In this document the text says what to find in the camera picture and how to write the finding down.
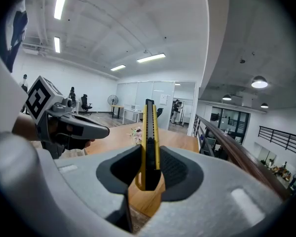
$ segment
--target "electric fan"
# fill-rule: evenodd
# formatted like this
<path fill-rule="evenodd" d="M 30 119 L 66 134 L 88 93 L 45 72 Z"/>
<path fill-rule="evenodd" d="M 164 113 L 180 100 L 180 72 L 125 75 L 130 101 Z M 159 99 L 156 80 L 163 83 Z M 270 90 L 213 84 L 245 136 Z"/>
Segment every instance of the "electric fan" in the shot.
<path fill-rule="evenodd" d="M 115 95 L 111 95 L 108 97 L 108 103 L 109 105 L 117 105 L 118 103 L 118 97 Z"/>

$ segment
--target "balcony railing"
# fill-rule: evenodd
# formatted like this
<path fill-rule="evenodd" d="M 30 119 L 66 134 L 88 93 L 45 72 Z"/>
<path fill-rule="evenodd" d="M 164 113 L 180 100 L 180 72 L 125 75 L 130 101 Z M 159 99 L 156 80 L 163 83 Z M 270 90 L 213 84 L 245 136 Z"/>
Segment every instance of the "balcony railing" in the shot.
<path fill-rule="evenodd" d="M 268 140 L 269 142 L 275 143 L 285 150 L 290 150 L 296 154 L 296 135 L 288 132 L 283 132 L 260 126 L 258 137 Z"/>
<path fill-rule="evenodd" d="M 289 192 L 271 173 L 271 171 L 269 171 L 248 150 L 228 134 L 225 134 L 219 128 L 198 115 L 195 116 L 193 134 L 198 138 L 201 145 L 200 154 L 206 154 L 208 156 L 222 158 L 232 162 L 260 182 L 267 185 L 277 193 L 282 200 L 286 200 L 290 196 Z M 221 148 L 218 151 L 215 151 L 215 145 L 217 144 L 219 144 Z"/>

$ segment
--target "wooden handrail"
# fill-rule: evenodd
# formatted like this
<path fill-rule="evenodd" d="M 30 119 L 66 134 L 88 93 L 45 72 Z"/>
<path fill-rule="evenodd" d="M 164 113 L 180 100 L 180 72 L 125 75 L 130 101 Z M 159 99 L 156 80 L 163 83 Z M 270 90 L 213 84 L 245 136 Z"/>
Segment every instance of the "wooden handrail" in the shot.
<path fill-rule="evenodd" d="M 255 158 L 248 150 L 242 145 L 237 143 L 228 134 L 225 134 L 219 128 L 205 120 L 204 118 L 196 115 L 207 129 L 219 141 L 224 151 L 228 154 L 232 163 L 255 177 L 260 182 L 267 185 L 282 199 L 286 200 L 290 194 L 280 181 L 274 176 L 257 158 Z"/>

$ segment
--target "white ceiling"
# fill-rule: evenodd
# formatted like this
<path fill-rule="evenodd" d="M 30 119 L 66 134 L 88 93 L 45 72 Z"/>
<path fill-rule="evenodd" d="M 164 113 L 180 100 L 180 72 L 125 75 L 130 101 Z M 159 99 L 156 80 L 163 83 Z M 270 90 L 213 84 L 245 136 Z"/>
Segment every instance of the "white ceiling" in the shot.
<path fill-rule="evenodd" d="M 296 31 L 288 15 L 275 0 L 229 1 L 221 52 L 201 99 L 220 102 L 243 91 L 258 96 L 255 109 L 263 102 L 270 110 L 296 106 Z M 258 75 L 267 88 L 251 87 Z M 228 103 L 241 105 L 241 98 Z"/>
<path fill-rule="evenodd" d="M 201 1 L 66 0 L 57 20 L 53 17 L 56 0 L 26 0 L 29 23 L 24 44 L 36 46 L 44 56 L 117 78 L 195 70 L 200 56 L 206 56 L 207 45 L 207 10 Z M 55 36 L 61 39 L 61 54 L 54 52 Z M 161 52 L 166 58 L 136 62 Z M 126 68 L 110 70 L 121 64 Z"/>

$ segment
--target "wooden tabletop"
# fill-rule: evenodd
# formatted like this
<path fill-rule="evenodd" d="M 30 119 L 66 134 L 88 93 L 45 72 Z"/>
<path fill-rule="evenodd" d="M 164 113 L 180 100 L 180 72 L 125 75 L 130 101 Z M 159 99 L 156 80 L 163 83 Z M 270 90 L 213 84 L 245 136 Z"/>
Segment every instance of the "wooden tabletop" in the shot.
<path fill-rule="evenodd" d="M 86 148 L 88 155 L 104 153 L 110 150 L 135 145 L 130 135 L 131 128 L 141 127 L 143 123 L 135 123 L 110 128 L 110 134 L 104 139 L 98 139 Z M 198 153 L 197 139 L 191 136 L 159 128 L 160 146 L 181 148 Z M 161 175 L 160 182 L 154 191 L 143 192 L 137 188 L 133 181 L 128 188 L 128 201 L 141 213 L 152 217 L 160 206 L 161 193 L 165 191 L 164 178 Z"/>
<path fill-rule="evenodd" d="M 117 107 L 117 108 L 124 108 L 124 106 L 120 106 L 120 105 L 111 105 L 112 107 Z"/>

